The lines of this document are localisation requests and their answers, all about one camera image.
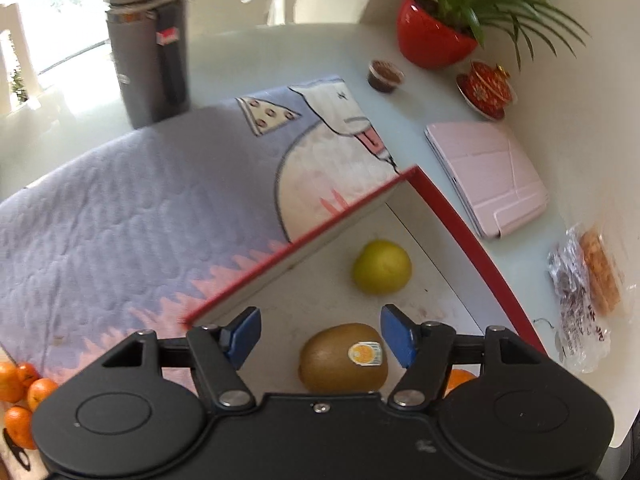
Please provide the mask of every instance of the fruit sticker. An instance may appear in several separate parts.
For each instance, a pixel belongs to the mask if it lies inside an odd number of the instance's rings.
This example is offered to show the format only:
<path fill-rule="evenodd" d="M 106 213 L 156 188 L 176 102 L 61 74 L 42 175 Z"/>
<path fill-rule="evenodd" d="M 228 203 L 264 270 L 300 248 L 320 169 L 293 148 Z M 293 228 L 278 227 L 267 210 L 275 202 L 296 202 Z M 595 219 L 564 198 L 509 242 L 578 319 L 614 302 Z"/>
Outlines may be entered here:
<path fill-rule="evenodd" d="M 349 348 L 349 359 L 360 366 L 380 366 L 382 347 L 375 341 L 360 341 Z"/>

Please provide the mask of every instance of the pink tablet case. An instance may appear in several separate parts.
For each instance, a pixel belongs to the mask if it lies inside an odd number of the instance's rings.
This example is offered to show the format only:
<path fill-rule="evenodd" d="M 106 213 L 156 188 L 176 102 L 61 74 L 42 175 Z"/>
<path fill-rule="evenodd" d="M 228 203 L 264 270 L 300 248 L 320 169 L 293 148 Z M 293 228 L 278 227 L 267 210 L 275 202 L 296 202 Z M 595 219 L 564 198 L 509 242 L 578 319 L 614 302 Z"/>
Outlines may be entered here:
<path fill-rule="evenodd" d="M 481 236 L 512 233 L 546 209 L 548 192 L 506 124 L 432 124 L 426 135 Z"/>

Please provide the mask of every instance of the gray tumbler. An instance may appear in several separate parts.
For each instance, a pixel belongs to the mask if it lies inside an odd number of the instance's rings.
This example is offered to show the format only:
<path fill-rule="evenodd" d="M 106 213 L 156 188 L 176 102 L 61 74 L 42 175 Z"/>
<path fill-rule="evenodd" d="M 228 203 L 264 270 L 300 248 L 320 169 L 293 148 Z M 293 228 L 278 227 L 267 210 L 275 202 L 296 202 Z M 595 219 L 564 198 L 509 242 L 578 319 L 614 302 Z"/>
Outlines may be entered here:
<path fill-rule="evenodd" d="M 189 108 L 184 0 L 104 0 L 120 92 L 134 128 Z"/>

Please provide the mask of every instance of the box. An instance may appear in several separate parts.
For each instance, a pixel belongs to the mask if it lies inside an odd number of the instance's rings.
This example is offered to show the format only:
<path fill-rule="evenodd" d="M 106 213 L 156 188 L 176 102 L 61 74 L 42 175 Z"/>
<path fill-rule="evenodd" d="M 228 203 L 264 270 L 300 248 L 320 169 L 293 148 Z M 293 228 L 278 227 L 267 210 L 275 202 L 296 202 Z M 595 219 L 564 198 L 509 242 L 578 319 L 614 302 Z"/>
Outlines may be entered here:
<path fill-rule="evenodd" d="M 367 296 L 351 266 L 370 240 L 386 238 L 414 265 L 396 294 Z M 262 312 L 262 338 L 240 370 L 252 391 L 304 392 L 298 379 L 303 344 L 348 322 L 380 330 L 380 309 L 393 303 L 415 322 L 439 320 L 480 335 L 503 325 L 544 352 L 535 330 L 491 258 L 436 186 L 412 168 L 299 238 L 191 313 L 188 326 L 225 324 L 248 306 Z M 402 376 L 389 358 L 388 394 Z"/>

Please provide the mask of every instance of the brown kiwi fruit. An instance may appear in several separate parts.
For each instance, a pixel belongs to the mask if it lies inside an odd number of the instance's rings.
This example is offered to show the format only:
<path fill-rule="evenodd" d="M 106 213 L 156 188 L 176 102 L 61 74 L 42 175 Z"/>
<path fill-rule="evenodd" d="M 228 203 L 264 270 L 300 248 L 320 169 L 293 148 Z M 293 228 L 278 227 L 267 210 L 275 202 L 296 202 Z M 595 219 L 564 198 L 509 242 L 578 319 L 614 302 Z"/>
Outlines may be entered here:
<path fill-rule="evenodd" d="M 356 361 L 375 365 L 363 366 Z M 378 390 L 388 374 L 382 338 L 375 329 L 362 323 L 322 330 L 309 339 L 300 352 L 298 374 L 306 389 L 313 394 Z"/>

